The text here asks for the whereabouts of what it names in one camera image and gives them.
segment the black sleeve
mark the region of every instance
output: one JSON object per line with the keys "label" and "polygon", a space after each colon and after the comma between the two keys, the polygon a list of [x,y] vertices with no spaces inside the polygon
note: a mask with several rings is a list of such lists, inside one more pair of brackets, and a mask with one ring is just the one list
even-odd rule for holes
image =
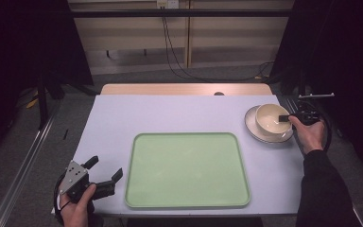
{"label": "black sleeve", "polygon": [[304,158],[302,197],[297,227],[361,226],[346,184],[326,153],[313,150]]}

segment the metal rail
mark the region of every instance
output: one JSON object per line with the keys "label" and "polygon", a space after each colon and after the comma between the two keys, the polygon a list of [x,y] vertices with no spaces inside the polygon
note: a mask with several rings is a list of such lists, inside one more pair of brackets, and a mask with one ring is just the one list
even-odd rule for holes
{"label": "metal rail", "polygon": [[18,11],[20,14],[37,17],[291,17],[310,16],[316,10],[293,11],[291,9],[108,9],[72,11]]}
{"label": "metal rail", "polygon": [[52,123],[59,111],[60,105],[61,101],[58,101],[53,107],[52,114],[44,127],[37,132],[37,135],[34,139],[33,144],[31,145],[31,148],[28,150],[25,160],[20,166],[20,169],[17,172],[17,175],[14,178],[13,182],[11,183],[8,192],[0,202],[0,227],[4,227],[8,221],[10,213],[13,210],[14,205],[22,192],[27,176],[37,158],[37,155],[43,145],[47,134],[51,129]]}

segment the black curtain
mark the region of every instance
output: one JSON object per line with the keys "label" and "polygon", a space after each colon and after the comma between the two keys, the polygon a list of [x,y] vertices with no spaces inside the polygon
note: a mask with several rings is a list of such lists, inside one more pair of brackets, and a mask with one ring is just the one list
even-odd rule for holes
{"label": "black curtain", "polygon": [[20,91],[36,87],[41,75],[57,84],[93,84],[66,0],[0,0],[0,139],[15,115]]}
{"label": "black curtain", "polygon": [[291,93],[305,77],[363,161],[363,0],[296,0],[320,13],[289,19],[271,77]]}

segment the bowl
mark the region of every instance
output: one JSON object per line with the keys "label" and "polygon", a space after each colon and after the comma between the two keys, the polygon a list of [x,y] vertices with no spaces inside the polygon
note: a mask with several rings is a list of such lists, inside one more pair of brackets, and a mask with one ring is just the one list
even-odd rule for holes
{"label": "bowl", "polygon": [[291,130],[291,123],[279,122],[280,115],[289,115],[288,111],[276,104],[264,104],[255,113],[255,123],[264,135],[279,136]]}

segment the white bowl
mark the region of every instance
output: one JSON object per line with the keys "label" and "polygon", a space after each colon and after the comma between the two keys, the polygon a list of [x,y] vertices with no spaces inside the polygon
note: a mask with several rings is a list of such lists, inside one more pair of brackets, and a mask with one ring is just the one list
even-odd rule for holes
{"label": "white bowl", "polygon": [[282,106],[275,104],[261,105],[255,113],[255,123],[264,135],[279,135],[291,129],[291,123],[279,122],[280,115],[289,115]]}
{"label": "white bowl", "polygon": [[247,126],[247,129],[249,130],[250,134],[252,135],[252,137],[254,137],[255,139],[257,139],[261,142],[264,142],[264,143],[274,144],[274,143],[283,143],[283,142],[289,140],[291,138],[291,136],[293,136],[292,129],[290,129],[289,131],[287,131],[286,133],[283,133],[283,134],[264,135],[264,133],[258,129],[256,120],[255,120],[256,110],[258,108],[259,108],[259,106],[251,107],[246,112],[246,116],[245,116],[246,126]]}

